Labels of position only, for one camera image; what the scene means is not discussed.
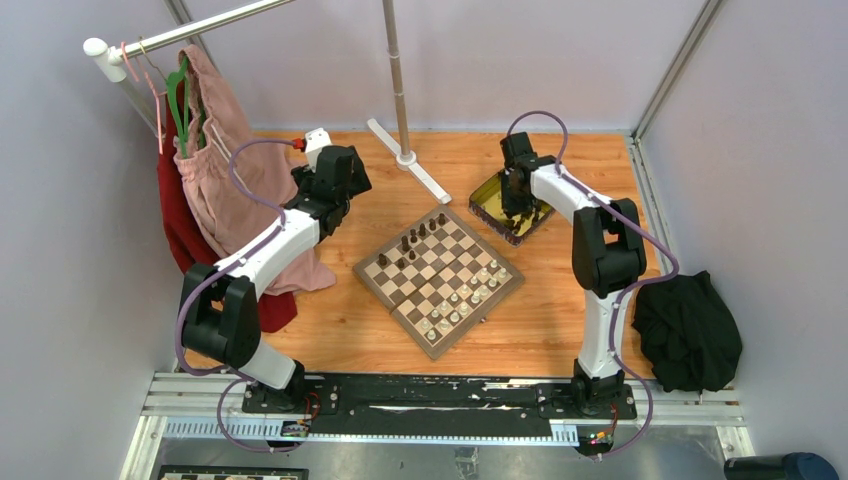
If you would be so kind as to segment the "wooden chess board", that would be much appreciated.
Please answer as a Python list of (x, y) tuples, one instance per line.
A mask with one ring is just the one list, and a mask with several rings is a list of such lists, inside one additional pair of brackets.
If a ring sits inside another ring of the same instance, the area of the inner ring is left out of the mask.
[[(430, 231), (429, 220), (446, 215)], [(425, 238), (410, 243), (410, 230), (427, 227)], [(416, 259), (401, 250), (407, 236)], [(380, 267), (378, 255), (389, 263)], [(400, 270), (398, 259), (406, 266)], [(359, 261), (353, 271), (432, 360), (441, 357), (525, 282), (525, 277), (450, 208), (431, 210), (406, 230)]]

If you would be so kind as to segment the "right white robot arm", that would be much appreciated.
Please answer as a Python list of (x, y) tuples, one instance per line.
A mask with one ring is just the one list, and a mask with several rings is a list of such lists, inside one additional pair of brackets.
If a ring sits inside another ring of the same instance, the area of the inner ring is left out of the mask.
[(513, 133), (500, 142), (502, 208), (525, 214), (549, 205), (572, 226), (572, 272), (585, 293), (585, 327), (574, 363), (571, 403), (584, 417), (596, 417), (624, 394), (618, 348), (621, 315), (647, 267), (638, 210), (630, 199), (600, 195), (574, 177), (553, 156), (538, 155), (529, 136)]

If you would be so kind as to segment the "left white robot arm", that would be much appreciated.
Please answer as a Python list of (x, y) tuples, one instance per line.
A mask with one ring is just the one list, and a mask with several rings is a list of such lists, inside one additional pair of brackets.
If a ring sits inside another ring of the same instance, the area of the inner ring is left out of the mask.
[(298, 256), (332, 235), (351, 199), (372, 187), (352, 146), (322, 147), (314, 166), (296, 168), (294, 180), (297, 194), (285, 205), (257, 200), (276, 215), (262, 233), (218, 264), (197, 263), (185, 273), (175, 326), (182, 369), (193, 370), (186, 351), (200, 353), (261, 386), (283, 413), (305, 403), (305, 368), (262, 339), (259, 297)]

